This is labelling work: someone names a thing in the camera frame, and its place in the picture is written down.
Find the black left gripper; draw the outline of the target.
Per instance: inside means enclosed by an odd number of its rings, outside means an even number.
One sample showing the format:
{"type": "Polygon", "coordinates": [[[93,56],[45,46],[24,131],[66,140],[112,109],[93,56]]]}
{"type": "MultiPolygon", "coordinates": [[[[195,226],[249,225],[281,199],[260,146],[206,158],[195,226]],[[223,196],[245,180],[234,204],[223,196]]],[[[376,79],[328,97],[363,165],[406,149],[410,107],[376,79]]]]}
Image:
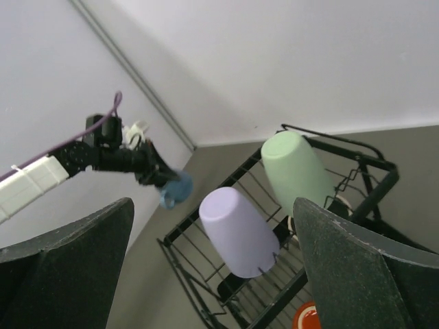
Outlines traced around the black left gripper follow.
{"type": "Polygon", "coordinates": [[[180,176],[161,157],[153,142],[142,142],[134,148],[137,168],[134,176],[143,186],[164,187],[166,183],[180,181],[180,176]]]}

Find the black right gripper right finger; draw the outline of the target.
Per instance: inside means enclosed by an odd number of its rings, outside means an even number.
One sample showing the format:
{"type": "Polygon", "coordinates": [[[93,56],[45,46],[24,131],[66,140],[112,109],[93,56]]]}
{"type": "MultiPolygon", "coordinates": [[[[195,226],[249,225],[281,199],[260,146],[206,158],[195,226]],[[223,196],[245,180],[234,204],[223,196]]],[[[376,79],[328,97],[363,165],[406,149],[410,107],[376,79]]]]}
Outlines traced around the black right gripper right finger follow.
{"type": "Polygon", "coordinates": [[[437,328],[438,255],[347,220],[300,247],[323,328],[437,328]]]}

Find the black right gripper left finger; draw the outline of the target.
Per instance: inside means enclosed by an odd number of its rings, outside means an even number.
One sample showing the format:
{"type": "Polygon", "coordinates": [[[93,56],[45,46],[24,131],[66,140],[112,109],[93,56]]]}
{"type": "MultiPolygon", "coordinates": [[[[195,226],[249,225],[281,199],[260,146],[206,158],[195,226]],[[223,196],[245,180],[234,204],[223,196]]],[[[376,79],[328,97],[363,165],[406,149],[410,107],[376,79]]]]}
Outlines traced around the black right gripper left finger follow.
{"type": "Polygon", "coordinates": [[[105,328],[133,221],[124,197],[1,248],[1,327],[105,328]]]}

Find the blue ceramic mug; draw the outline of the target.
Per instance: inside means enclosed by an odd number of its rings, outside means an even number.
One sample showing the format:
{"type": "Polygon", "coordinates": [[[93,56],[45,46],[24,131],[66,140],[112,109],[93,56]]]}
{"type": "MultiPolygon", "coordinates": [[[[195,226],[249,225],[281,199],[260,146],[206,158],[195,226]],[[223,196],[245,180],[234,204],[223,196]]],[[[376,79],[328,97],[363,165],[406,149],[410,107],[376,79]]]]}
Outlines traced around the blue ceramic mug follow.
{"type": "Polygon", "coordinates": [[[177,171],[179,179],[168,181],[158,190],[160,205],[165,209],[172,209],[176,204],[184,202],[192,193],[193,180],[186,171],[177,171]]]}

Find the lavender plastic cup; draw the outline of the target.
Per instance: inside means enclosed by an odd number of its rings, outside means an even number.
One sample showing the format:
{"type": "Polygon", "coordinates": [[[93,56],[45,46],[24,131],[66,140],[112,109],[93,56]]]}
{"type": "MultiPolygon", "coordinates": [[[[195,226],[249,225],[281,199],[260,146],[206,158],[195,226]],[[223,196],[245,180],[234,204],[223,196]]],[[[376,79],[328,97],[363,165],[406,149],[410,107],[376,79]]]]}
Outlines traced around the lavender plastic cup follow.
{"type": "Polygon", "coordinates": [[[280,243],[255,206],[233,187],[217,188],[201,202],[199,217],[230,272],[256,278],[273,268],[280,243]]]}

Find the green plastic cup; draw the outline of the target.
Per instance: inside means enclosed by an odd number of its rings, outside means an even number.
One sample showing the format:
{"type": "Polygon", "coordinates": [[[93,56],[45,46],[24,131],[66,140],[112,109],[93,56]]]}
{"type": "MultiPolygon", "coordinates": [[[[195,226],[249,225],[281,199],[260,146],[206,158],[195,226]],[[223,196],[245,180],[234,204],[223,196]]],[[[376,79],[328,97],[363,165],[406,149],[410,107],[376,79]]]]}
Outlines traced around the green plastic cup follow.
{"type": "Polygon", "coordinates": [[[261,148],[261,159],[275,197],[289,216],[299,197],[324,207],[327,198],[335,195],[331,176],[299,133],[288,130],[267,139],[261,148]]]}

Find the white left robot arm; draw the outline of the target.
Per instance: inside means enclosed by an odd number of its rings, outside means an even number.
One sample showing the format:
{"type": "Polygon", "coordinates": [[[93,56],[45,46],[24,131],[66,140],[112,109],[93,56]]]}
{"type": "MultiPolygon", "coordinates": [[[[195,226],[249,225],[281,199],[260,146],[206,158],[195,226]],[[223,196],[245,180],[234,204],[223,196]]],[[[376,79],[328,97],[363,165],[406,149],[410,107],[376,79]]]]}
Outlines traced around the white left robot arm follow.
{"type": "Polygon", "coordinates": [[[132,173],[140,185],[156,188],[182,179],[145,137],[140,121],[126,128],[118,116],[95,114],[87,118],[83,135],[29,164],[12,166],[11,174],[1,179],[1,221],[10,220],[39,197],[87,168],[132,173]]]}

